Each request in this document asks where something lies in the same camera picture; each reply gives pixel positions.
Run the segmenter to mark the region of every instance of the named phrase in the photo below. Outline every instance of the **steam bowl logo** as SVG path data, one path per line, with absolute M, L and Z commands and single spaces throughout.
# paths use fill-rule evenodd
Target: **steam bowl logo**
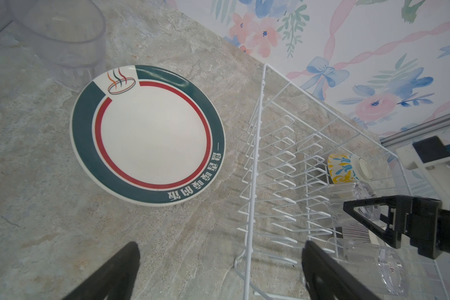
M 109 87 L 108 87 L 108 93 L 112 94 L 112 95 L 117 95 L 117 94 L 121 94 L 121 93 L 125 93 L 126 91 L 130 90 L 132 87 L 135 86 L 135 79 L 131 78 L 131 77 L 125 77 L 123 76 L 123 74 L 120 72 L 120 68 L 118 69 L 118 74 L 120 76 L 122 76 L 122 79 L 120 79 L 119 77 L 117 77 L 115 75 L 115 70 L 112 70 L 113 72 L 113 76 L 117 79 L 116 81 L 113 80 L 110 77 L 110 74 L 107 72 L 107 76 L 108 79 L 110 79 L 111 82 L 113 82 Z

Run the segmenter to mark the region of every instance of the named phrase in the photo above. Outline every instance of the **glass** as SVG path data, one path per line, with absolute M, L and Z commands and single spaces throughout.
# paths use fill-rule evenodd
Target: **glass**
M 358 182 L 334 183 L 325 189 L 325 196 L 328 201 L 325 205 L 331 216 L 329 227 L 342 227 L 345 225 L 356 224 L 358 221 L 343 210 L 345 201 L 354 201 L 360 199 L 369 199 L 377 197 L 370 184 Z M 358 212 L 371 221 L 380 219 L 380 206 L 369 205 L 357 208 Z
M 104 73 L 105 17 L 90 0 L 6 0 L 6 8 L 59 84 L 82 90 Z
M 370 291 L 395 296 L 408 295 L 408 274 L 396 249 L 332 237 L 325 248 L 345 270 Z

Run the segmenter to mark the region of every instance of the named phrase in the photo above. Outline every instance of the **white ceramic plate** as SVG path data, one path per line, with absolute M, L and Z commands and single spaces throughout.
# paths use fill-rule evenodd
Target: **white ceramic plate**
M 222 166 L 218 113 L 190 81 L 165 69 L 125 66 L 84 88 L 70 121 L 85 172 L 110 194 L 146 206 L 189 200 Z

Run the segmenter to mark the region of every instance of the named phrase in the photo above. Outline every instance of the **floral wallpaper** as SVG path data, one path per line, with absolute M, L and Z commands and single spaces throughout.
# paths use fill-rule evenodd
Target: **floral wallpaper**
M 166 0 L 384 138 L 450 113 L 450 0 Z

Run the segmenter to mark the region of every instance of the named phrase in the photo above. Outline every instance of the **dish rack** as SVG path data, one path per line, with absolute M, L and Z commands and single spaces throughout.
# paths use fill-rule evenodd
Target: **dish rack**
M 324 245 L 341 234 L 326 226 L 331 219 L 323 192 L 332 183 L 328 155 L 365 159 L 378 196 L 412 195 L 410 185 L 400 162 L 401 174 L 390 172 L 388 159 L 396 154 L 268 64 L 248 124 L 241 179 L 246 186 L 239 196 L 245 201 L 238 210 L 246 221 L 237 228 L 245 237 L 234 260 L 235 273 L 244 281 L 243 299 L 309 299 L 301 250 L 312 240 L 334 255 L 337 250 Z M 419 256 L 406 241 L 402 245 L 398 251 L 410 274 L 408 298 L 448 299 L 436 261 Z

